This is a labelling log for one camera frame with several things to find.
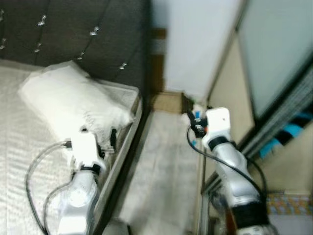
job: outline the bed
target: bed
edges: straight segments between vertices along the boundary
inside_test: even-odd
[[[47,125],[23,104],[17,90],[32,71],[67,60],[74,60],[135,115],[134,123],[117,137],[117,152],[96,205],[95,227],[103,228],[102,217],[114,185],[144,125],[141,117],[149,96],[149,1],[125,3],[0,1],[0,235],[41,234],[27,201],[24,176],[36,154],[55,140]],[[31,185],[39,215],[45,197],[68,181],[69,175],[62,151],[40,164]],[[48,224],[55,234],[58,208],[53,205]]]

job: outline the white pillow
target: white pillow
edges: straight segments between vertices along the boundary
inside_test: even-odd
[[[72,66],[31,74],[19,94],[26,105],[47,121],[58,141],[87,128],[96,134],[100,146],[134,117],[130,110],[110,99],[101,86],[88,80]]]

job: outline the dark gray headboard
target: dark gray headboard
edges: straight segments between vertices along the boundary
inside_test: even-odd
[[[40,66],[74,59],[96,78],[146,94],[148,19],[148,0],[0,0],[0,58]]]

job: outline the mattress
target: mattress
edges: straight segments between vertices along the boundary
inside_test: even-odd
[[[19,85],[32,71],[40,67],[0,60],[0,235],[40,235],[26,197],[24,177],[31,161],[45,147],[55,143],[48,127],[17,95]],[[118,151],[112,155],[112,165],[101,190],[95,210],[95,223],[105,208],[141,117],[138,89],[101,81],[100,88],[109,91],[135,114],[135,122],[118,135]],[[57,186],[69,181],[70,171],[64,152],[57,150],[47,156],[36,169],[30,184],[39,217],[47,195]],[[58,212],[64,195],[59,193],[48,210],[48,226],[56,233]]]

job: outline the floor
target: floor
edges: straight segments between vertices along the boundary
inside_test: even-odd
[[[191,235],[196,227],[199,159],[179,114],[155,111],[142,136],[115,217],[133,235]]]

